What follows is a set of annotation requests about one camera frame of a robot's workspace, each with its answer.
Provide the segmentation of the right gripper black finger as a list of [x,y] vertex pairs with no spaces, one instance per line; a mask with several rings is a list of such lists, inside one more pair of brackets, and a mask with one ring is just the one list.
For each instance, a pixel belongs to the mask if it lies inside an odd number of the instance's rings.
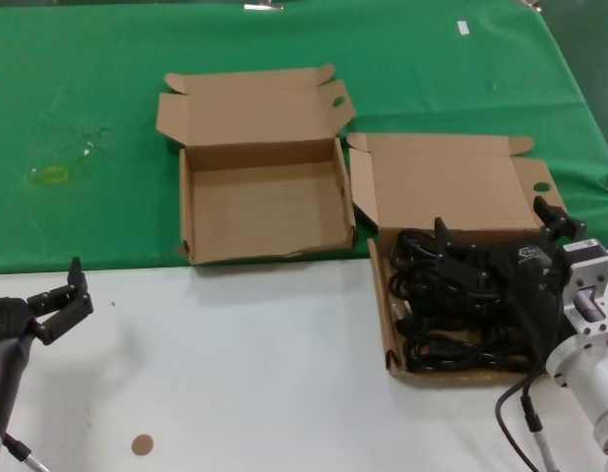
[[550,205],[542,196],[533,201],[533,210],[543,223],[544,233],[551,242],[566,237],[571,241],[582,241],[587,225],[571,216],[561,207]]
[[497,295],[488,247],[457,243],[441,217],[434,220],[434,242],[439,280],[459,286],[467,295]]

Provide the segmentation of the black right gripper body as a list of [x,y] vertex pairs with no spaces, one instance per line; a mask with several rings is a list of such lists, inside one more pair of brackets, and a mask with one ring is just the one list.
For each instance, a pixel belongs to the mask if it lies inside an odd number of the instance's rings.
[[551,354],[561,336],[564,306],[547,252],[530,239],[496,244],[490,248],[490,268],[526,343],[537,355]]

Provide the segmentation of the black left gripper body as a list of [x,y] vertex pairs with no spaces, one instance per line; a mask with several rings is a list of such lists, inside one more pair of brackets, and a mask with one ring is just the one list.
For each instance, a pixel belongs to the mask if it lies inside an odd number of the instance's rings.
[[0,298],[0,429],[7,429],[35,338],[30,299]]

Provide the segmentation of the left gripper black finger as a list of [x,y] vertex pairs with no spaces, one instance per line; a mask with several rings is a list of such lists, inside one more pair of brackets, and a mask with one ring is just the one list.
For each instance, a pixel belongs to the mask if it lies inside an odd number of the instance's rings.
[[81,259],[73,257],[66,285],[33,295],[27,304],[36,319],[49,315],[43,323],[33,324],[33,333],[43,344],[52,344],[92,314],[93,304]]

